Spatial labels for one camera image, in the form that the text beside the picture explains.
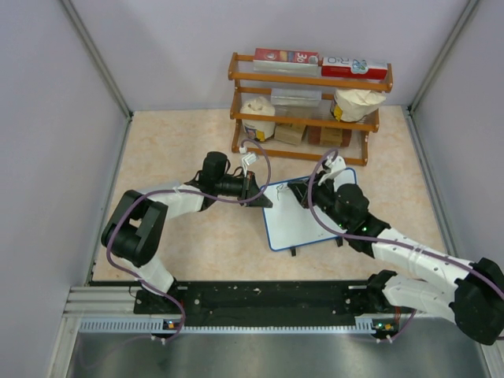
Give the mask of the blue framed whiteboard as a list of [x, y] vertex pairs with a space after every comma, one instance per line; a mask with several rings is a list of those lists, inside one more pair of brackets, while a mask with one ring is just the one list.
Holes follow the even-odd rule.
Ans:
[[262, 209], [269, 248], [277, 252], [337, 239], [317, 223], [309, 209], [298, 204], [291, 190], [277, 191], [282, 183], [287, 185], [287, 180], [271, 183], [265, 190], [273, 203], [272, 208]]

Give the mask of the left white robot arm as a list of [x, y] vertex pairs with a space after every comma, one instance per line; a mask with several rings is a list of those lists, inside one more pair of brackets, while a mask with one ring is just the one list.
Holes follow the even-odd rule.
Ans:
[[179, 301], [177, 291], [171, 288], [176, 279], [157, 256], [165, 222], [204, 211], [220, 196], [242, 206], [271, 208], [272, 202], [261, 193], [255, 173], [250, 170], [257, 159], [255, 153], [248, 152], [241, 165], [229, 173], [227, 155], [212, 151], [195, 177], [186, 183], [175, 181], [152, 191], [124, 192], [102, 232], [101, 244], [110, 248], [110, 253], [152, 292], [151, 302], [161, 312], [174, 310]]

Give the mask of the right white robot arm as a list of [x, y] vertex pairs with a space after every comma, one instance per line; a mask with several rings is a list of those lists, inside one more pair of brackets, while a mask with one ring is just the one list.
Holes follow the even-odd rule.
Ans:
[[386, 271], [369, 278], [367, 299], [374, 310], [409, 307], [456, 324], [478, 343], [503, 339], [503, 271], [497, 263], [454, 258], [414, 242], [373, 216], [355, 183], [335, 188], [332, 180], [293, 180], [287, 186], [301, 207], [317, 207], [334, 221], [352, 249], [413, 274], [408, 279]]

